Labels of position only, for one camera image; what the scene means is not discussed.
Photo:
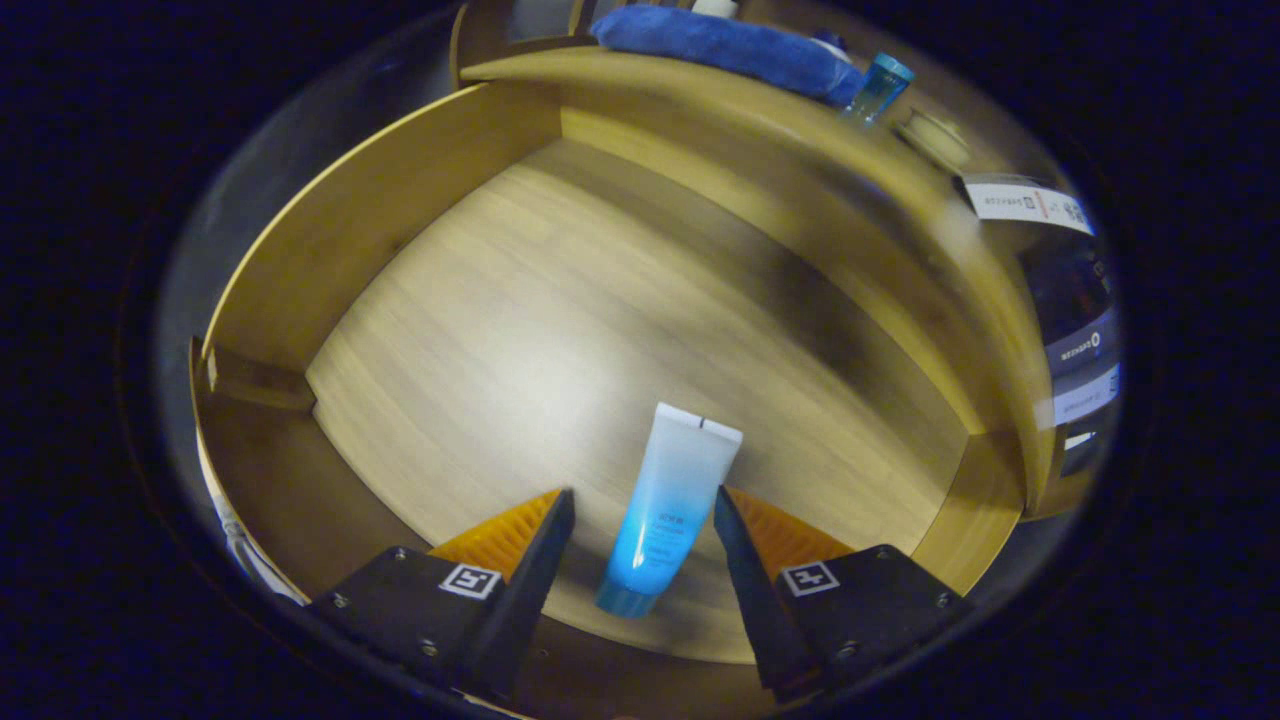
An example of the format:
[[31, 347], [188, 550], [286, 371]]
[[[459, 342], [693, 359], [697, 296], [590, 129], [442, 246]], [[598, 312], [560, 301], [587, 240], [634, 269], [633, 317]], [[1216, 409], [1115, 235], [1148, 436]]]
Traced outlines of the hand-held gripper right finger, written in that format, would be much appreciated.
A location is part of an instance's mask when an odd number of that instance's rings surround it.
[[762, 685], [780, 703], [855, 685], [974, 609], [892, 544], [855, 550], [741, 489], [719, 488], [713, 524]]

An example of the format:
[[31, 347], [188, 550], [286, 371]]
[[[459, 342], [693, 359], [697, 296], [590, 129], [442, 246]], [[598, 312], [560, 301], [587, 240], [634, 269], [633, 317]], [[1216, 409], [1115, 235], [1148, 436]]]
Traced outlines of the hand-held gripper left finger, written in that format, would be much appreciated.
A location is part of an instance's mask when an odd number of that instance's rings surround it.
[[316, 594], [305, 625], [413, 694], [507, 701], [573, 534], [562, 487], [429, 550], [390, 544]]

